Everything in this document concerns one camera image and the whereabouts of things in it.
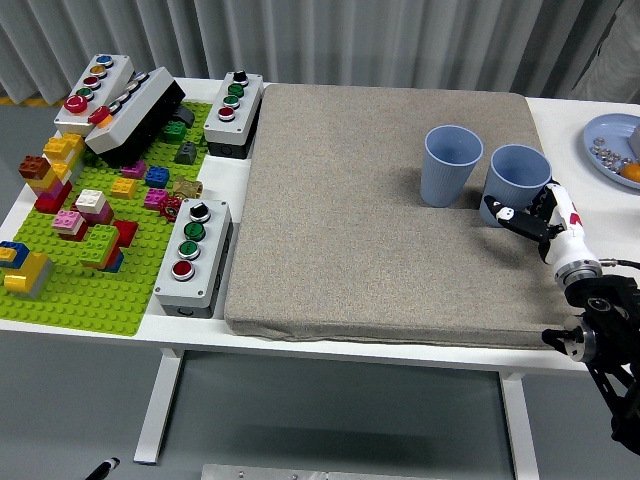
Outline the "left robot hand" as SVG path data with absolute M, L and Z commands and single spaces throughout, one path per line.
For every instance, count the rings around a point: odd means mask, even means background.
M 86 477 L 85 480 L 105 480 L 120 465 L 120 459 L 111 457 L 102 461 Z

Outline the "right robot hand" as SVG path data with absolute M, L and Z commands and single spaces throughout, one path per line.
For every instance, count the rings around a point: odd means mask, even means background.
M 558 182 L 547 183 L 524 210 L 504 205 L 491 195 L 485 195 L 483 202 L 500 226 L 538 244 L 542 261 L 552 267 L 561 285 L 568 285 L 572 275 L 602 275 L 598 258 L 586 245 L 574 202 Z

